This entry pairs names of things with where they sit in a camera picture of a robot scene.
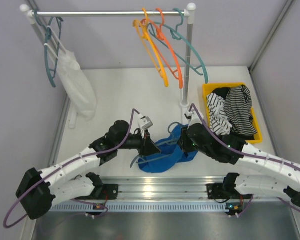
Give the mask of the dark blue-grey hanger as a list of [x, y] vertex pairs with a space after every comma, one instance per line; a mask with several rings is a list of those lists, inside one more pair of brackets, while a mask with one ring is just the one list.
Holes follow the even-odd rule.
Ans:
[[[168, 146], [172, 146], [173, 144], [176, 144], [177, 143], [177, 138], [175, 137], [175, 135], [173, 134], [173, 131], [171, 130], [171, 127], [173, 125], [176, 125], [177, 127], [182, 127], [183, 125], [180, 123], [180, 122], [172, 122], [168, 127], [167, 127], [167, 132], [170, 134], [171, 136], [171, 139], [168, 139], [168, 140], [164, 140], [160, 143], [157, 143], [156, 146], [157, 147], [160, 147], [162, 145], [168, 145]], [[140, 165], [140, 164], [146, 164], [146, 163], [150, 163], [150, 162], [154, 162], [154, 161], [158, 161], [160, 159], [163, 159], [165, 158], [164, 156], [162, 157], [157, 157], [157, 158], [154, 158], [154, 159], [151, 159], [151, 160], [145, 160], [144, 157], [140, 156], [140, 155], [137, 155], [130, 163], [130, 168], [133, 167], [134, 164], [137, 164], [137, 165]]]

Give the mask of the blue tank top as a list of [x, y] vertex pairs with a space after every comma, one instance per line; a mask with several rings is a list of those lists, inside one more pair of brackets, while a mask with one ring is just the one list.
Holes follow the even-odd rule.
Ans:
[[[180, 138], [182, 127], [187, 127], [187, 125], [182, 125], [182, 126], [173, 125], [170, 128], [170, 130], [173, 132], [174, 136], [177, 138], [177, 142]], [[169, 134], [168, 138], [158, 140], [155, 144], [159, 144], [160, 142], [162, 142], [164, 140], [169, 140], [171, 138], [172, 137]], [[142, 157], [144, 157], [145, 160], [152, 160], [152, 159], [155, 159], [158, 157], [164, 157], [164, 158], [157, 160], [157, 161], [148, 162], [145, 164], [137, 164], [138, 168], [145, 173], [159, 174], [159, 173], [164, 173], [164, 172], [170, 170], [172, 167], [174, 167], [178, 163], [191, 162], [195, 158], [195, 156], [198, 154], [198, 151], [184, 153], [181, 150], [181, 148], [178, 146], [177, 142], [176, 142], [176, 144], [173, 144], [173, 145], [164, 144], [164, 145], [158, 146], [159, 149], [161, 150], [161, 153], [159, 153], [159, 154], [153, 154], [150, 156], [142, 156]]]

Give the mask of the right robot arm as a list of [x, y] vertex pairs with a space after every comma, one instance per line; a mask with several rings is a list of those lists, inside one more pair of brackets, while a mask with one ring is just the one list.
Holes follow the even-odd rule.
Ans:
[[223, 179], [227, 198], [256, 195], [290, 201], [300, 208], [300, 164], [264, 152], [235, 136], [218, 138], [207, 128], [195, 123], [181, 128], [178, 145], [185, 153], [197, 151], [209, 158], [258, 172], [244, 175], [230, 172]]

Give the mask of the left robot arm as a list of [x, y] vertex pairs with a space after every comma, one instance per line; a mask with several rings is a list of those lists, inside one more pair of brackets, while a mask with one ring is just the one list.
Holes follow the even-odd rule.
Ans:
[[63, 202], [83, 198], [98, 200], [105, 185], [92, 170], [117, 157], [119, 150], [136, 150], [141, 156], [159, 154], [161, 150], [151, 140], [149, 117], [138, 120], [138, 128], [131, 133], [131, 125], [117, 120], [105, 134], [82, 152], [49, 168], [29, 169], [16, 191], [16, 196], [31, 220], [43, 217]]

